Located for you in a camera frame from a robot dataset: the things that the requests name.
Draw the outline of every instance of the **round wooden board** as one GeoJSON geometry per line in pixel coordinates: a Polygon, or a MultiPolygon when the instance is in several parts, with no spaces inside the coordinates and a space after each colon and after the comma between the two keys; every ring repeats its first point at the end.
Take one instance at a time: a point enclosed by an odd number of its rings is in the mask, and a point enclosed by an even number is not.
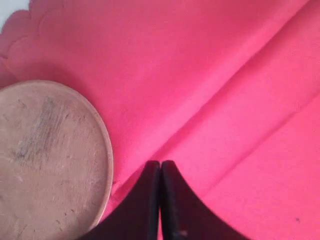
{"type": "Polygon", "coordinates": [[[73,240],[98,224],[113,181],[107,129],[51,81],[0,90],[0,239],[73,240]]]}

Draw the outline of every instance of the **pink tablecloth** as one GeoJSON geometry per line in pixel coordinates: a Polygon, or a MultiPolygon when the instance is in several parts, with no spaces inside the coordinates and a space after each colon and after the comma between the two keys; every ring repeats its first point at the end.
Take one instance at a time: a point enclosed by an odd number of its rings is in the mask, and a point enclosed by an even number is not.
{"type": "Polygon", "coordinates": [[[320,239],[319,0],[33,0],[0,35],[0,87],[31,79],[104,119],[105,215],[172,159],[246,236],[320,239]]]}

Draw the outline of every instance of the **black object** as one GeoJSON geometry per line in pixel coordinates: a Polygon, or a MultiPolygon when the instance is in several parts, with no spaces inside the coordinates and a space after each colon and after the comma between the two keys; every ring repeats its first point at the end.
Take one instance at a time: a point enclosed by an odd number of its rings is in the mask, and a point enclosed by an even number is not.
{"type": "Polygon", "coordinates": [[[122,203],[78,240],[156,240],[159,208],[164,240],[247,240],[195,195],[173,161],[146,163],[122,203]]]}

